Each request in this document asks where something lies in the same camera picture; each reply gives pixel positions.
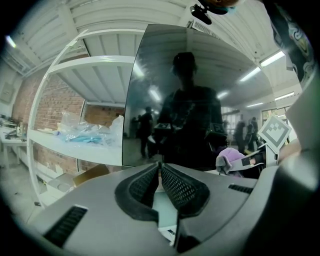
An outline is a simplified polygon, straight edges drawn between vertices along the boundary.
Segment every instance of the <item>clear plastic wrap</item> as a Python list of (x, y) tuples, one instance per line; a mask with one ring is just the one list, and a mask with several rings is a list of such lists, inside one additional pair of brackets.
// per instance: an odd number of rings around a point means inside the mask
[(76, 114), (64, 111), (59, 125), (59, 137), (65, 142), (93, 143), (110, 147), (121, 147), (124, 117), (113, 120), (110, 128), (80, 121)]

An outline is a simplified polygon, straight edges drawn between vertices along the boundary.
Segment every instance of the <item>table leg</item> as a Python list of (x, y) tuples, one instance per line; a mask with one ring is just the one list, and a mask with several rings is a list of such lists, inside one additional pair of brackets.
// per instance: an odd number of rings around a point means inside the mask
[(20, 165), (20, 147), (16, 147), (16, 163)]
[(5, 144), (3, 144), (3, 157), (4, 157), (5, 168), (8, 171), (10, 169), (9, 157), (8, 157), (8, 146)]

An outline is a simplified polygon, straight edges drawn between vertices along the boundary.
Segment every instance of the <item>reflected ceiling light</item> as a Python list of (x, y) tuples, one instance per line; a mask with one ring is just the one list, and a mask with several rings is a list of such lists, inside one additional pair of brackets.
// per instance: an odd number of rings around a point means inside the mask
[(157, 92), (155, 89), (150, 89), (149, 92), (150, 92), (151, 96), (152, 96), (157, 102), (159, 102), (159, 101), (161, 100), (158, 92)]
[(248, 79), (252, 78), (254, 75), (258, 74), (261, 71), (260, 67), (256, 67), (252, 70), (249, 74), (247, 74), (244, 78), (240, 80), (240, 82), (247, 81)]
[(221, 100), (222, 98), (226, 97), (228, 94), (229, 94), (228, 91), (222, 91), (222, 92), (218, 93), (218, 94), (216, 95), (216, 97), (217, 97), (219, 100)]
[(6, 35), (5, 36), (5, 40), (8, 42), (9, 45), (11, 45), (13, 48), (16, 48), (17, 45), (15, 44), (15, 42), (11, 39), (10, 35)]
[(136, 74), (136, 76), (139, 78), (142, 78), (145, 76), (145, 74), (142, 72), (141, 68), (136, 62), (133, 64), (133, 71)]
[(275, 55), (273, 55), (270, 58), (267, 58), (265, 61), (261, 62), (261, 67), (264, 68), (264, 67), (268, 66), (269, 64), (279, 60), (283, 56), (285, 56), (285, 54), (282, 51), (279, 51)]
[(278, 101), (278, 100), (281, 100), (281, 99), (283, 99), (283, 98), (290, 97), (290, 96), (292, 96), (292, 95), (294, 95), (294, 94), (295, 94), (295, 92), (293, 91), (293, 92), (290, 92), (290, 93), (288, 93), (288, 94), (286, 94), (286, 95), (282, 95), (282, 96), (280, 96), (280, 97), (278, 97), (278, 98), (275, 98), (274, 100), (275, 100), (275, 101)]
[(254, 106), (258, 106), (258, 105), (262, 105), (263, 103), (260, 102), (260, 103), (256, 103), (256, 104), (252, 104), (252, 105), (249, 105), (249, 106), (246, 106), (247, 108), (251, 108), (251, 107), (254, 107)]

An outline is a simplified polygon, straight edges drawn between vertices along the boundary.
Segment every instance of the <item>white table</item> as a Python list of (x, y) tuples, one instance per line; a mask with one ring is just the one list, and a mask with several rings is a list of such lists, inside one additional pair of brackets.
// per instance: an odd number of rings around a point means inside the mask
[(15, 130), (14, 128), (8, 128), (8, 127), (0, 127), (0, 140), (1, 145), (3, 147), (3, 159), (4, 164), (7, 170), (10, 169), (9, 166), (9, 157), (8, 157), (8, 148), (9, 147), (16, 147), (16, 160), (17, 164), (20, 165), (20, 147), (26, 147), (27, 142), (21, 141), (20, 138), (12, 138), (12, 139), (6, 139), (6, 135), (10, 133), (11, 131)]

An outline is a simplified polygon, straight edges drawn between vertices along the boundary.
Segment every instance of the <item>brick wall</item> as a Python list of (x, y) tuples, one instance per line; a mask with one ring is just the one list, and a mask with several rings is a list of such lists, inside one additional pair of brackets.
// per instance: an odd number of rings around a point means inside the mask
[[(31, 106), (37, 89), (46, 72), (39, 70), (26, 78), (20, 87), (13, 106), (12, 117), (28, 124)], [(57, 123), (61, 121), (62, 112), (68, 111), (80, 115), (84, 99), (65, 84), (57, 75), (52, 75), (44, 88), (35, 119), (34, 129), (57, 129)], [(87, 106), (84, 119), (92, 124), (110, 126), (119, 115), (124, 114), (124, 108)], [(37, 143), (33, 145), (34, 159), (42, 165), (56, 171), (56, 166), (64, 172), (75, 173), (77, 171), (76, 159), (61, 155), (49, 150)], [(81, 161), (82, 170), (88, 170), (96, 163)]]

